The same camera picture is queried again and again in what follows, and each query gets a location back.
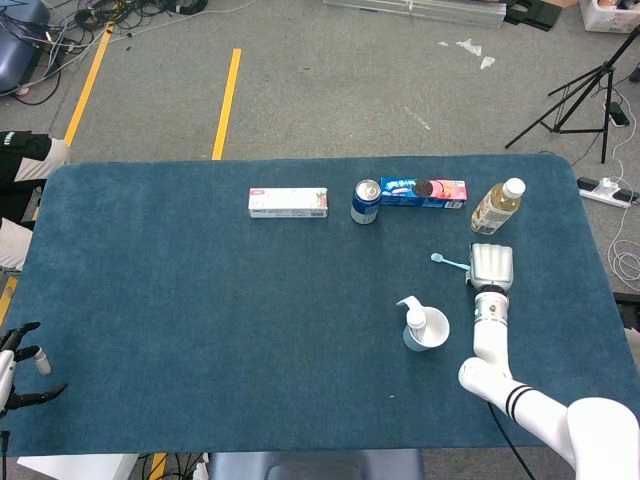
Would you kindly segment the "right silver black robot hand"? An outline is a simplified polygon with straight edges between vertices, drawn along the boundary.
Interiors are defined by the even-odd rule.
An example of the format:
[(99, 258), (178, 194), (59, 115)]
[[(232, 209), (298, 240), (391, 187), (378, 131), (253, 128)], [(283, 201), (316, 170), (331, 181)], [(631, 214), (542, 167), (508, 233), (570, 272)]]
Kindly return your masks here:
[(473, 243), (469, 251), (470, 270), (465, 281), (477, 291), (508, 292), (514, 281), (513, 249), (496, 244)]

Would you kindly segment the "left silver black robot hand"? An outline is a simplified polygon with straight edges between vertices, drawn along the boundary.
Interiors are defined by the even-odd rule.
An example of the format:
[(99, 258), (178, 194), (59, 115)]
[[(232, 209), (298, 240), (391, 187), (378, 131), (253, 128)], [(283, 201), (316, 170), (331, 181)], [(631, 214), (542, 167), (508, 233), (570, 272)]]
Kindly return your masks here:
[(41, 346), (20, 347), (26, 334), (40, 326), (40, 322), (29, 322), (9, 329), (1, 335), (1, 417), (5, 417), (9, 411), (47, 403), (61, 395), (68, 387), (67, 383), (62, 383), (42, 393), (18, 394), (15, 391), (14, 380), (19, 362), (33, 359), (41, 375), (47, 376), (52, 372), (47, 355)]

